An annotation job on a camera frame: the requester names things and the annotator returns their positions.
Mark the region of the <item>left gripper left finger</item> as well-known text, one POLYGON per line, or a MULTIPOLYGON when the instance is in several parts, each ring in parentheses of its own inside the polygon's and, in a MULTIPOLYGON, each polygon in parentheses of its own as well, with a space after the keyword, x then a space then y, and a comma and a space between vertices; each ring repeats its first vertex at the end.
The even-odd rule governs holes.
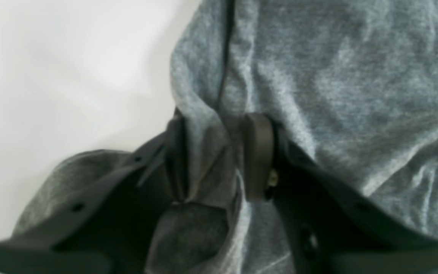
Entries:
POLYGON ((160 217, 188 196, 185 119, 32 229, 0 241, 2 274, 142 274, 160 217))

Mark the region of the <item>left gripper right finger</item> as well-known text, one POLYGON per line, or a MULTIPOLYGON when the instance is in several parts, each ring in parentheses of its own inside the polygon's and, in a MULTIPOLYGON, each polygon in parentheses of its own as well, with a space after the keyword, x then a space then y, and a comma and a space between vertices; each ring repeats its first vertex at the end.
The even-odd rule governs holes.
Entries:
POLYGON ((298 274, 438 274, 438 240, 317 166, 283 128, 243 118, 246 200, 275 207, 298 274))

